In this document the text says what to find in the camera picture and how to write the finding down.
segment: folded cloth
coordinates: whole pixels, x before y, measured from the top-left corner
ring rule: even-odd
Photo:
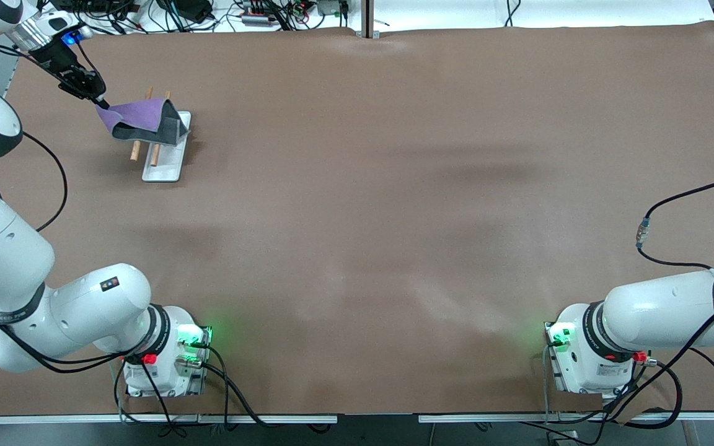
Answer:
[[[189,129],[169,99],[154,98],[95,110],[115,139],[177,145]]]

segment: purple cloth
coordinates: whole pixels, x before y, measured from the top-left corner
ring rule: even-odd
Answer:
[[[161,124],[161,110],[166,101],[167,99],[164,98],[145,99],[144,101],[128,102],[128,104],[110,105],[108,109],[102,109],[96,105],[95,110],[99,113],[101,121],[104,121],[104,125],[107,125],[110,133],[115,125],[121,123],[137,129],[156,132]]]

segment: brown leather surface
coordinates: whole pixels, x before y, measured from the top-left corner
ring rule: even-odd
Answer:
[[[43,232],[49,284],[138,266],[154,302],[215,327],[261,413],[541,410],[543,322],[682,272],[638,257],[635,229],[655,201],[714,180],[709,22],[84,45],[108,101],[171,90],[192,141],[181,181],[143,183],[131,144],[21,63],[7,98],[70,178]],[[28,141],[0,160],[0,185],[34,225],[61,197]],[[714,192],[654,217],[652,254],[714,265]],[[685,408],[714,409],[714,370],[676,370]],[[0,415],[112,413],[111,389],[105,367],[0,370]],[[220,397],[171,409],[221,412]],[[555,406],[597,404],[575,399]]]

